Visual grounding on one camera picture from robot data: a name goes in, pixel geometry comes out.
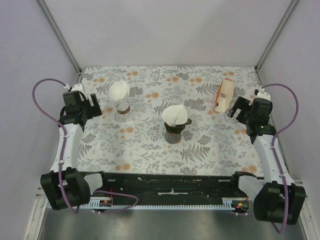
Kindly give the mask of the glass carafe with brown band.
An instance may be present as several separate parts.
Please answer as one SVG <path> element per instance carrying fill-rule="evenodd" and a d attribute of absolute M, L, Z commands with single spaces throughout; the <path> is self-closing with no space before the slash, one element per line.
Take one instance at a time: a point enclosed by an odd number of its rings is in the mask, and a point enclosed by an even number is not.
<path fill-rule="evenodd" d="M 178 144 L 181 141 L 181 138 L 181 133 L 171 133 L 166 131 L 164 135 L 165 141 L 171 145 Z"/>

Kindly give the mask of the dark olive glass dripper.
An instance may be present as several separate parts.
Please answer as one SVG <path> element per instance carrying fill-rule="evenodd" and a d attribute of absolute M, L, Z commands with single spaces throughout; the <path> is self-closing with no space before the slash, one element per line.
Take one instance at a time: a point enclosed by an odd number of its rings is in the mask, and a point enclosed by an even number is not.
<path fill-rule="evenodd" d="M 171 134 L 180 134 L 187 125 L 190 125 L 192 123 L 192 120 L 190 118 L 187 119 L 187 121 L 183 124 L 178 124 L 176 126 L 170 126 L 166 122 L 164 123 L 165 129 L 168 133 Z"/>

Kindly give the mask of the white paper coffee filter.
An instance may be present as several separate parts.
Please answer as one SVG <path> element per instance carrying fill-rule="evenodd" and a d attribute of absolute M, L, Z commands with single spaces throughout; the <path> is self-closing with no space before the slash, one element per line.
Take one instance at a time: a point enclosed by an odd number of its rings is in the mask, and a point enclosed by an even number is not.
<path fill-rule="evenodd" d="M 124 80 L 115 81 L 108 90 L 108 96 L 112 101 L 125 98 L 130 91 L 130 86 Z"/>

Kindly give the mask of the clear glass dripper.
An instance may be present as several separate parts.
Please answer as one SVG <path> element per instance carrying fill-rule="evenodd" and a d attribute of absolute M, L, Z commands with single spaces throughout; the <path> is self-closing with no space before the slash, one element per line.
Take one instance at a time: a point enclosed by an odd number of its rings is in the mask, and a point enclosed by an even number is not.
<path fill-rule="evenodd" d="M 118 101 L 112 101 L 110 99 L 111 102 L 114 104 L 117 112 L 121 115 L 127 114 L 130 111 L 130 104 L 128 102 L 129 93 L 125 98 L 118 100 Z"/>

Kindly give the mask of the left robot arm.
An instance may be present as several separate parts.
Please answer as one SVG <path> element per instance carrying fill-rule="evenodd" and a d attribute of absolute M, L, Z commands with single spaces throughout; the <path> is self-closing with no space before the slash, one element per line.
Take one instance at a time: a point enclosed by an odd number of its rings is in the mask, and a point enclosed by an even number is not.
<path fill-rule="evenodd" d="M 64 107 L 58 120 L 59 143 L 49 173 L 40 178 L 42 189 L 53 210 L 70 208 L 75 213 L 88 204 L 95 192 L 103 197 L 110 192 L 101 172 L 83 176 L 77 169 L 80 143 L 88 120 L 102 115 L 96 95 L 86 97 L 74 86 L 63 94 Z"/>

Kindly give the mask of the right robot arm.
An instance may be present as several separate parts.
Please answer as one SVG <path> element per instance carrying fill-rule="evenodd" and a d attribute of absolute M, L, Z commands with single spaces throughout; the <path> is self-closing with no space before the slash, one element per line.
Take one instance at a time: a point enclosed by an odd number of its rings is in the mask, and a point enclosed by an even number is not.
<path fill-rule="evenodd" d="M 229 184 L 235 197 L 246 194 L 253 201 L 253 213 L 258 221 L 294 225 L 302 210 L 306 191 L 296 185 L 287 171 L 279 151 L 277 131 L 269 124 L 273 104 L 270 100 L 256 97 L 252 101 L 238 97 L 228 116 L 246 126 L 246 134 L 260 159 L 264 182 L 249 172 L 236 171 Z"/>

